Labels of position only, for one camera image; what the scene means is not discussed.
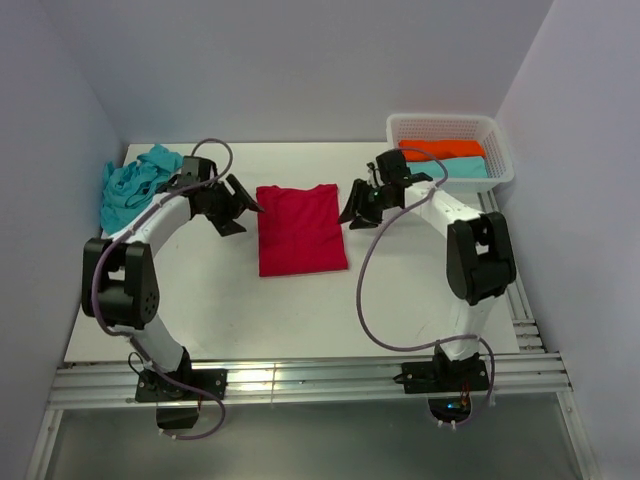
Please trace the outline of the crimson red t shirt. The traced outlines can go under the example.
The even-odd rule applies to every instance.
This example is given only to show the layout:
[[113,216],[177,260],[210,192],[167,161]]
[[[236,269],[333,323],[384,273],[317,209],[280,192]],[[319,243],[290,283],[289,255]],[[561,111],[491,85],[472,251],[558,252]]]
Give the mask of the crimson red t shirt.
[[343,271],[349,268],[338,222],[338,186],[308,190],[260,186],[257,215],[262,278]]

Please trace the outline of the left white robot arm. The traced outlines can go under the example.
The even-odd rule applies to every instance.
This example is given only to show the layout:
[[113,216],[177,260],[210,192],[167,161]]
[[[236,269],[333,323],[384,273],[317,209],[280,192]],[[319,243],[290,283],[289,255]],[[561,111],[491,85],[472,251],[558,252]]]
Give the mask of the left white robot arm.
[[264,209],[227,168],[190,155],[131,223],[107,238],[93,238],[83,250],[81,306],[104,333],[123,337],[142,358],[159,388],[183,399],[195,386],[190,355],[170,334],[159,314],[160,289],[154,257],[171,236],[197,216],[222,237],[245,232],[238,218]]

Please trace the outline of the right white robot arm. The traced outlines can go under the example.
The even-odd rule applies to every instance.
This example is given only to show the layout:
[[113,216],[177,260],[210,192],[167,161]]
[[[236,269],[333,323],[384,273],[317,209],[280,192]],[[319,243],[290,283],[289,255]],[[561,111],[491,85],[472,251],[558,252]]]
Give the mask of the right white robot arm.
[[504,215],[482,212],[444,191],[449,171],[438,158],[432,161],[441,177],[412,172],[409,151],[390,149],[368,163],[367,178],[353,181],[338,221],[352,230],[377,229],[379,241],[394,222],[415,213],[443,236],[445,274],[455,297],[453,330],[428,346],[444,357],[433,365],[435,383],[452,390],[466,379],[466,364],[490,348],[482,334],[495,303],[516,280],[516,262]]

